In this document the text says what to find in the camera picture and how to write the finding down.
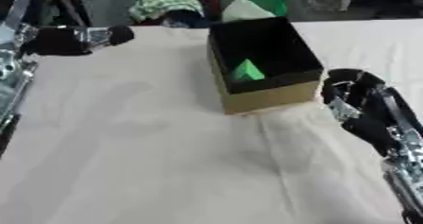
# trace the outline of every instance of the white table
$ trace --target white table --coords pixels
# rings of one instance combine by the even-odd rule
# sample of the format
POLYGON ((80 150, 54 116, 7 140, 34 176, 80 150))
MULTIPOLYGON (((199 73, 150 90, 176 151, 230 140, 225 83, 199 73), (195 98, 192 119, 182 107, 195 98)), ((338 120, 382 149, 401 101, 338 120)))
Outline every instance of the white table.
MULTIPOLYGON (((423 119, 423 21, 296 28, 326 66, 378 74, 423 119)), ((0 163, 0 223, 402 223, 380 158, 318 100, 223 115, 207 30, 135 30, 42 61, 0 163)))

